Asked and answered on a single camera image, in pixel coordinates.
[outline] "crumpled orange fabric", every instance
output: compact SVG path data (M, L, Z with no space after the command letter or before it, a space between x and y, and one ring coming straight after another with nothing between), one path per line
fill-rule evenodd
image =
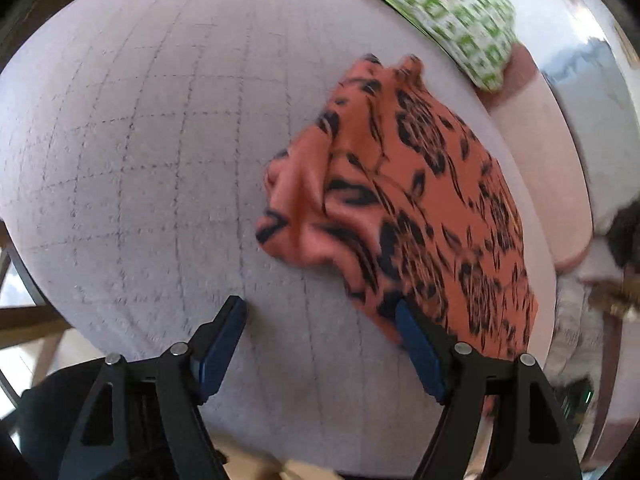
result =
M373 55L266 171L264 250L331 263L354 305L395 342L401 297L490 357L526 350L538 304L500 165L426 90L422 62Z

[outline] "green and white fabric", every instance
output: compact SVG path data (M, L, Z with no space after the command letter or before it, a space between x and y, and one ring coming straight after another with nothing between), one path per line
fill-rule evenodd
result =
M516 41L509 0L385 0L433 38L484 90L502 87Z

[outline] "wooden chair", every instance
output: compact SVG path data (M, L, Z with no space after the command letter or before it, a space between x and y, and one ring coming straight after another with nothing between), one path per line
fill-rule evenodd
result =
M4 285L11 264L22 280L33 304L0 305L0 349L44 338L31 380L31 386L35 386L46 377L63 333L71 328L71 325L60 316L33 281L11 240L6 225L0 220L0 286ZM1 370L0 386L16 407L20 396ZM0 420L0 424L3 426L0 430L8 430L11 433L15 427L15 410Z

